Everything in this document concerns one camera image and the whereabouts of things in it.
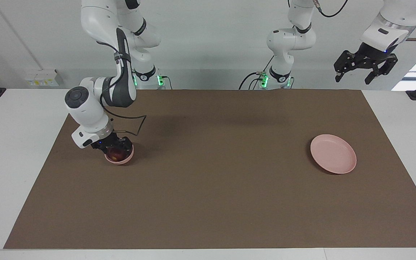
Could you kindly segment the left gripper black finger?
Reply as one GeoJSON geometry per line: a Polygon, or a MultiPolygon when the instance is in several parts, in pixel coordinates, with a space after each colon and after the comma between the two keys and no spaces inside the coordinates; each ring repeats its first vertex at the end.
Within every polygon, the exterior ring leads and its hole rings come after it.
{"type": "Polygon", "coordinates": [[[345,73],[355,69],[365,69],[363,59],[357,61],[356,54],[350,51],[343,51],[334,63],[334,71],[336,72],[335,81],[340,82],[345,73]]]}
{"type": "Polygon", "coordinates": [[[372,72],[368,74],[365,78],[365,84],[369,85],[373,79],[377,78],[381,75],[388,75],[391,70],[394,68],[396,63],[398,62],[398,58],[396,54],[390,54],[382,63],[381,67],[378,67],[378,64],[381,64],[381,61],[373,62],[372,64],[372,72]]]}

